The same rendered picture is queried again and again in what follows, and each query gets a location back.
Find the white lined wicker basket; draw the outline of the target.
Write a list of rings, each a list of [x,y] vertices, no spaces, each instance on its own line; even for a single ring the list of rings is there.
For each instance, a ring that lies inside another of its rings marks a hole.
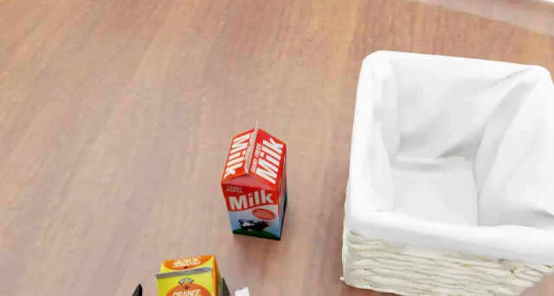
[[[377,51],[363,61],[345,227],[554,265],[554,82],[540,66]]]

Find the red milk carton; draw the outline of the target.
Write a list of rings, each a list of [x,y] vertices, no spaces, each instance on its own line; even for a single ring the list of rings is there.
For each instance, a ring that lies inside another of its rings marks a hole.
[[[287,208],[287,145],[255,126],[233,137],[221,179],[232,233],[278,241]]]

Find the yellow orange juice carton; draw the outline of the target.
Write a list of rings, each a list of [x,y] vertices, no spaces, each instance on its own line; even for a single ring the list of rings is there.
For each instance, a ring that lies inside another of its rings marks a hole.
[[[202,255],[163,261],[155,274],[158,296],[223,296],[216,257]]]

